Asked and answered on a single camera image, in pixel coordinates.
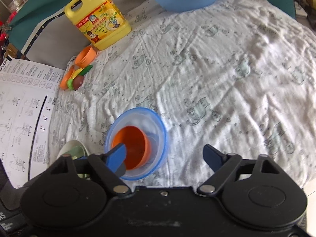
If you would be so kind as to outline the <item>dark orange small bowl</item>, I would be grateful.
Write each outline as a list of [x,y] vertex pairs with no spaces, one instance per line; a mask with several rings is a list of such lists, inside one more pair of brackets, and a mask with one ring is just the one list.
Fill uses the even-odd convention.
[[144,166],[150,159],[151,143],[144,131],[135,126],[125,126],[119,130],[112,141],[111,147],[124,144],[126,157],[124,160],[127,170]]

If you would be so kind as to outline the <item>transparent blue bowl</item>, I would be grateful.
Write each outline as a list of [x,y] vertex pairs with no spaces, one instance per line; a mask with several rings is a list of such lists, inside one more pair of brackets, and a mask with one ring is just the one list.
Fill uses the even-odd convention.
[[168,154],[169,140],[160,116],[151,109],[127,110],[112,124],[105,138],[105,153],[118,144],[126,147],[122,179],[136,181],[158,170]]

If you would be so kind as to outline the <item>green square plate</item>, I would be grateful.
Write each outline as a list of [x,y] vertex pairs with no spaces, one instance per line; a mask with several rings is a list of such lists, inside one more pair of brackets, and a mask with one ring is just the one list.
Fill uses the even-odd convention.
[[67,154],[69,154],[73,160],[87,156],[87,152],[82,146],[75,146],[71,148]]

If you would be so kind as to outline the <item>white patterned cloth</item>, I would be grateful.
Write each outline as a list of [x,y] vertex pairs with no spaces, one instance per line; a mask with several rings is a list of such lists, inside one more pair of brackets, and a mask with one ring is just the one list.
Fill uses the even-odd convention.
[[266,0],[217,0],[171,13],[148,0],[128,15],[132,31],[100,52],[84,84],[60,91],[49,158],[79,140],[102,153],[116,118],[155,111],[168,157],[135,185],[197,186],[212,172],[202,157],[274,159],[299,186],[315,178],[315,35]]

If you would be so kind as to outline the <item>maroon toy fruit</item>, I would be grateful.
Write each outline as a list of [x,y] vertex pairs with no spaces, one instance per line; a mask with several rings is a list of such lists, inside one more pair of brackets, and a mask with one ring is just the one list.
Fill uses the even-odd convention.
[[74,90],[78,90],[82,86],[83,82],[84,82],[83,75],[76,76],[72,82],[72,86],[73,86]]

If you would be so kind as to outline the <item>green toy vegetable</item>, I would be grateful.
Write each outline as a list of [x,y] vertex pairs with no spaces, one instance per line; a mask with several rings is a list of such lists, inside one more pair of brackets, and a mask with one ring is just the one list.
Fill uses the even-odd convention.
[[66,82],[68,89],[70,90],[74,90],[74,86],[73,86],[73,78],[69,78]]

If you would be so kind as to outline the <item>dark green toy cucumber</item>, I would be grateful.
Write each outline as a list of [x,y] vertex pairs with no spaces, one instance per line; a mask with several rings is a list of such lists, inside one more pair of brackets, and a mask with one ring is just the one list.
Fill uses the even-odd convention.
[[86,67],[79,73],[79,75],[85,76],[92,68],[93,68],[92,65],[86,66]]

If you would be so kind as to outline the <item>yellow toy banana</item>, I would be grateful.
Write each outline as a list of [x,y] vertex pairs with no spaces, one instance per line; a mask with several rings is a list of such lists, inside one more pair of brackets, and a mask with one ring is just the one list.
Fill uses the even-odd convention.
[[76,71],[74,71],[74,73],[72,73],[71,75],[71,79],[74,79],[83,69],[77,69]]

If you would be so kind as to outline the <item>white instruction sheet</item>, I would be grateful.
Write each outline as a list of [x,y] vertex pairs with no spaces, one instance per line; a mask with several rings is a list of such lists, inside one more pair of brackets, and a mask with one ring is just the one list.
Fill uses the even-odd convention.
[[49,125],[63,76],[23,59],[1,64],[1,161],[14,188],[49,166]]

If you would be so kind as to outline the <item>orange round container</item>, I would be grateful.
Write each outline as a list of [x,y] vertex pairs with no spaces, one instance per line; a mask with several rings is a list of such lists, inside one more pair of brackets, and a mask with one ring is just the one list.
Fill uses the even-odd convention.
[[80,68],[87,67],[97,56],[92,46],[85,47],[76,57],[74,64]]

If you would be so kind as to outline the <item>yellow detergent bottle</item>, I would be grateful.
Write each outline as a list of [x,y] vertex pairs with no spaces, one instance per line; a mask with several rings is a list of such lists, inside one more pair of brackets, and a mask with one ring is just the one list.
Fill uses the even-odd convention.
[[72,0],[64,13],[99,50],[115,44],[132,30],[112,0]]

